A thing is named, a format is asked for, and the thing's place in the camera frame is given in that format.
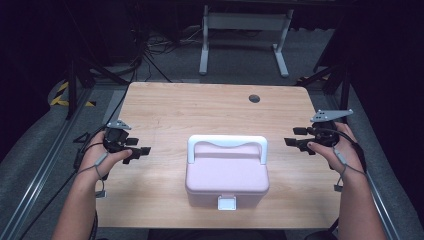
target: person's right hand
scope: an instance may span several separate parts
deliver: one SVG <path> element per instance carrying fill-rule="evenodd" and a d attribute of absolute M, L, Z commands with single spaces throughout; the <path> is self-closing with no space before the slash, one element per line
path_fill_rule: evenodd
<path fill-rule="evenodd" d="M 347 124 L 344 123 L 336 123 L 337 130 L 347 134 L 353 141 L 356 142 L 355 136 L 352 133 L 352 130 L 349 128 Z M 352 146 L 352 143 L 349 142 L 344 137 L 340 136 L 339 142 L 334 146 L 341 155 L 346 159 L 347 164 L 361 172 L 364 172 L 362 168 L 361 162 L 359 160 L 358 154 Z M 338 173 L 342 173 L 345 169 L 345 166 L 340 162 L 334 153 L 334 149 L 331 147 L 325 147 L 319 143 L 309 142 L 308 148 L 312 151 L 322 155 L 325 159 L 327 159 L 330 166 L 336 170 Z"/>

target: hand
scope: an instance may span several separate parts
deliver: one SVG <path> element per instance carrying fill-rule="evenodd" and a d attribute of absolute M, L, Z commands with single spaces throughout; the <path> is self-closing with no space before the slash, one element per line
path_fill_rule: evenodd
<path fill-rule="evenodd" d="M 347 134 L 354 142 L 356 142 L 355 136 L 352 133 L 352 130 L 349 128 L 347 124 L 344 123 L 336 123 L 337 130 Z M 347 164 L 361 172 L 364 172 L 362 168 L 361 162 L 359 160 L 358 154 L 352 146 L 352 143 L 349 142 L 344 137 L 340 136 L 339 142 L 334 146 L 341 155 L 346 159 Z M 308 148 L 312 151 L 322 155 L 325 159 L 327 159 L 330 166 L 336 170 L 338 173 L 342 173 L 345 169 L 345 166 L 340 162 L 340 160 L 334 154 L 334 149 L 331 147 L 325 147 L 321 144 L 315 142 L 309 142 Z"/>
<path fill-rule="evenodd" d="M 104 131 L 97 133 L 93 137 L 90 144 L 87 146 L 87 150 L 81 162 L 80 169 L 78 170 L 78 172 L 81 173 L 79 174 L 79 176 L 84 176 L 84 178 L 87 178 L 92 183 L 96 183 L 97 180 L 105 176 L 117 162 L 131 156 L 132 154 L 131 149 L 123 150 L 116 153 L 108 153 L 107 157 L 103 160 L 103 162 L 99 166 L 97 166 L 97 172 L 96 168 L 93 166 L 96 161 L 104 153 L 107 152 L 105 147 L 103 146 L 104 137 Z"/>

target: person's right arm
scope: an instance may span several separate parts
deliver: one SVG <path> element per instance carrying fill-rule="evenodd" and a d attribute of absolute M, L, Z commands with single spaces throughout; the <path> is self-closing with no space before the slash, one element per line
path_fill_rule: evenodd
<path fill-rule="evenodd" d="M 356 139 L 348 125 L 336 123 L 338 131 L 346 133 L 355 142 Z M 335 145 L 347 164 L 345 167 L 336 157 L 333 148 L 310 142 L 308 147 L 327 159 L 330 166 L 342 174 L 343 190 L 340 201 L 339 231 L 341 240 L 346 239 L 386 239 L 383 226 L 374 204 L 368 179 L 352 144 L 344 137 L 340 137 Z"/>

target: person's left hand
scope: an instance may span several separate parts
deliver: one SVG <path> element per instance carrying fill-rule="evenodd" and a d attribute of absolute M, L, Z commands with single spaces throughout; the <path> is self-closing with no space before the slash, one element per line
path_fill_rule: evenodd
<path fill-rule="evenodd" d="M 78 170 L 78 173 L 80 173 L 79 176 L 83 176 L 92 183 L 96 183 L 97 180 L 105 176 L 117 162 L 131 156 L 132 154 L 132 151 L 130 149 L 116 153 L 108 153 L 107 157 L 103 160 L 103 162 L 99 166 L 97 166 L 97 172 L 96 167 L 93 166 L 96 161 L 104 153 L 107 152 L 105 147 L 103 146 L 104 137 L 104 131 L 97 133 L 93 137 L 90 144 L 87 146 L 87 150 L 81 162 L 80 169 Z"/>

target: forearm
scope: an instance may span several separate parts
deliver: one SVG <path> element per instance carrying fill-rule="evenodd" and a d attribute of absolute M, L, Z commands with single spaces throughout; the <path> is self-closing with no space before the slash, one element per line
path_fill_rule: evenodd
<path fill-rule="evenodd" d="M 386 239 L 365 175 L 353 171 L 345 175 L 339 220 L 341 240 Z"/>
<path fill-rule="evenodd" d="M 96 211 L 95 182 L 77 176 L 65 201 L 52 239 L 87 240 Z"/>

